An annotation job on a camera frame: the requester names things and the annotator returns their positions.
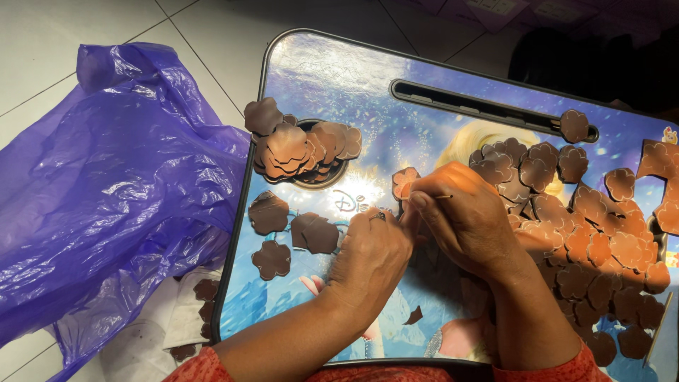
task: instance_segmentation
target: woman's right hand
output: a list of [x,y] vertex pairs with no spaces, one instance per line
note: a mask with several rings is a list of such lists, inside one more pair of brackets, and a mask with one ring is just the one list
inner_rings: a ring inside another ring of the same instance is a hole
[[[476,172],[450,162],[417,179],[410,202],[439,247],[463,269],[488,282],[522,276],[532,263],[509,225],[500,195]],[[435,199],[452,195],[452,198]]]

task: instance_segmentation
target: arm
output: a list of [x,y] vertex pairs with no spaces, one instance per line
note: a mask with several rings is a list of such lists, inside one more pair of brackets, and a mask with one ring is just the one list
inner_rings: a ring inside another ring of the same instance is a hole
[[400,223],[388,212],[370,220],[377,212],[352,218],[316,298],[214,346],[235,381],[301,381],[370,327],[405,272],[419,224],[414,210]]
[[[433,199],[432,196],[453,195]],[[564,364],[580,351],[531,257],[517,242],[495,189],[467,166],[451,162],[415,181],[410,201],[459,266],[485,279],[496,302],[502,367],[538,370]]]
[[235,381],[300,381],[357,340],[369,319],[325,288],[213,348]]

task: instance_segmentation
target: toothpick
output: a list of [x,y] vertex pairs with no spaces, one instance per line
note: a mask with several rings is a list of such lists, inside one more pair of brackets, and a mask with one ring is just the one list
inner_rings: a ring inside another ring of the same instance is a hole
[[667,311],[669,310],[669,303],[672,301],[672,295],[674,292],[670,292],[667,295],[667,301],[665,301],[665,311],[663,312],[663,317],[660,319],[660,325],[658,325],[658,328],[655,330],[655,333],[653,333],[653,342],[650,344],[650,350],[648,350],[648,354],[646,354],[646,359],[644,360],[642,368],[645,368],[646,365],[648,364],[648,361],[650,361],[650,354],[653,352],[653,347],[655,346],[655,341],[658,339],[658,333],[660,333],[660,328],[663,327],[663,322],[665,321],[665,316],[667,315]]
[[[434,196],[434,199],[451,199],[453,198],[452,195],[441,195],[441,196]],[[406,196],[405,198],[401,198],[402,201],[407,201],[410,199],[410,196]]]

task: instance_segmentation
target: woman's left hand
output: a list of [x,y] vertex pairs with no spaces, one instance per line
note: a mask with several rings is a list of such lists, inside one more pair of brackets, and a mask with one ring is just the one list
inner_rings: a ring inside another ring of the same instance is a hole
[[[400,221],[375,207],[354,215],[328,285],[320,292],[352,311],[366,329],[401,280],[417,239],[420,214],[407,201],[403,204]],[[374,218],[379,212],[385,220]]]

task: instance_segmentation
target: floor tile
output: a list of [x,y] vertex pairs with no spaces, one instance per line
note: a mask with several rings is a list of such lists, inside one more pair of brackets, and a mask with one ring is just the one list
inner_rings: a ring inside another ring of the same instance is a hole
[[380,1],[418,54],[430,60],[447,60],[484,31],[390,0]]
[[[2,382],[45,382],[63,369],[62,361],[61,351],[55,343]],[[92,358],[69,379],[69,382],[101,381],[104,381],[104,374],[99,356]]]
[[510,28],[504,28],[496,35],[485,33],[445,63],[507,78],[511,55],[521,36],[519,31]]
[[414,54],[376,0],[201,0],[172,20],[240,111],[257,99],[267,44],[293,27]]
[[54,337],[41,329],[6,344],[0,349],[0,381],[29,363],[54,343]]
[[150,31],[143,33],[135,41],[145,41],[157,44],[164,44],[171,46],[177,52],[179,60],[189,70],[198,84],[198,90],[203,94],[203,97],[210,103],[210,106],[219,116],[223,124],[230,124],[239,128],[243,127],[243,117],[238,112],[238,109],[229,100],[224,91],[219,87],[219,84],[210,75],[205,66],[200,62],[198,57],[194,54],[191,47],[184,41],[175,26],[167,20],[161,22]]
[[0,149],[5,147],[18,133],[38,121],[49,110],[60,103],[78,84],[75,74],[57,85],[38,94],[4,116],[0,116]]
[[191,5],[194,1],[196,0],[158,0],[158,5],[160,5],[168,16],[171,16],[181,11],[182,8]]
[[74,72],[79,44],[121,44],[163,18],[154,0],[0,2],[0,114]]

